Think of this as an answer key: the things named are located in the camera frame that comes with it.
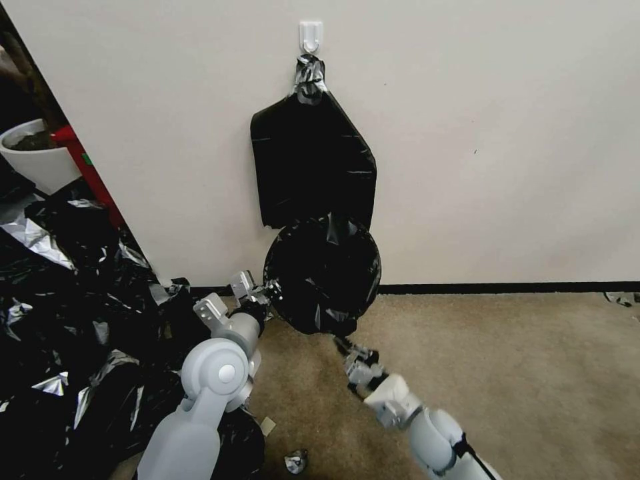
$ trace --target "white robotic arm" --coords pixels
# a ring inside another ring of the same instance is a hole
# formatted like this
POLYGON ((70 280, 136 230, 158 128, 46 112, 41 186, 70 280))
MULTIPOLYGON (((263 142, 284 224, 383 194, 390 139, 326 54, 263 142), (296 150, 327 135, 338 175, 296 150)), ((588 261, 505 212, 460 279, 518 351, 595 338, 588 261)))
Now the white robotic arm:
POLYGON ((268 296, 278 295, 277 285, 256 287, 248 271, 234 276, 231 285, 239 308, 230 317, 215 293, 193 308, 212 338, 187 355, 180 372, 185 398, 153 432, 139 480, 211 478, 220 451, 218 425, 225 411, 240 407, 251 393, 268 296))
MULTIPOLYGON (((248 271, 231 282, 238 309, 212 293, 194 306, 211 338, 186 357, 181 380, 185 398, 154 431, 138 466, 139 480, 209 480, 220 451, 217 431, 225 411, 243 405, 260 364, 258 337, 267 308, 280 296, 272 283, 256 287, 248 271)), ((428 410, 405 380, 387 374, 378 352, 335 338, 345 356, 349 389, 372 408, 386 428, 408 429, 411 452, 432 480, 501 480, 475 454, 457 422, 442 410, 428 410)))
POLYGON ((349 389, 376 412, 385 427, 409 430, 411 453, 432 480, 501 480, 471 446, 458 423, 444 410, 429 410, 405 380, 387 374, 378 352, 335 338, 345 356, 349 389))

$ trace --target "plant pot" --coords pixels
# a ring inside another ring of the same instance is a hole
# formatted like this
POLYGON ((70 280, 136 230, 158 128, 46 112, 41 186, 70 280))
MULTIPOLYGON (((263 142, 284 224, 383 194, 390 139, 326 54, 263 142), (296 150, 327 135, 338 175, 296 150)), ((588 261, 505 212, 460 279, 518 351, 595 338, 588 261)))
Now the plant pot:
POLYGON ((51 195, 80 176, 80 170, 69 151, 65 147, 34 151, 12 150, 8 147, 44 129, 44 122, 38 119, 7 130, 0 135, 0 154, 18 173, 34 182, 39 190, 51 195))

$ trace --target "beige carpet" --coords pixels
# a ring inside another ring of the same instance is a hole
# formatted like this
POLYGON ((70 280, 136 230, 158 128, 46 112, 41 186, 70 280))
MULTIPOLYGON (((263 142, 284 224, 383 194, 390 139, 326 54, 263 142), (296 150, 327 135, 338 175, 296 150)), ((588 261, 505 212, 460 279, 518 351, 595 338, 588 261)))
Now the beige carpet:
MULTIPOLYGON (((597 294, 379 296, 353 338, 446 409, 506 479, 640 479, 640 307, 597 294)), ((328 336, 267 325, 251 398, 265 478, 309 450, 300 478, 423 479, 406 434, 348 392, 328 336)), ((131 478, 137 459, 114 479, 131 478)))

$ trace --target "white hook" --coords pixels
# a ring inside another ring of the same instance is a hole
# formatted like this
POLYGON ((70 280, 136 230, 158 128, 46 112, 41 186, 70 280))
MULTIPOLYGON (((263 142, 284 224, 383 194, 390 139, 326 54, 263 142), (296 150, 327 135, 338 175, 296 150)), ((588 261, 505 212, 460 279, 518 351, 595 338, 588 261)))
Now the white hook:
POLYGON ((307 53, 314 53, 322 42, 322 22, 300 22, 300 48, 307 53))

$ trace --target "baseboard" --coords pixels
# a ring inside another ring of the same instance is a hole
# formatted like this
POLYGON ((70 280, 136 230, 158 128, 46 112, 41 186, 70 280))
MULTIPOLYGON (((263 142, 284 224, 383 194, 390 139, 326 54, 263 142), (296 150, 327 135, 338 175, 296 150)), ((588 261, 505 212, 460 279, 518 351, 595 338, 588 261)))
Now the baseboard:
MULTIPOLYGON (((380 285, 382 295, 480 294, 480 293, 585 293, 604 291, 640 291, 640 281, 618 282, 542 282, 542 283, 410 283, 380 285)), ((230 286, 192 287, 191 294, 202 298, 216 292, 232 295, 230 286)))

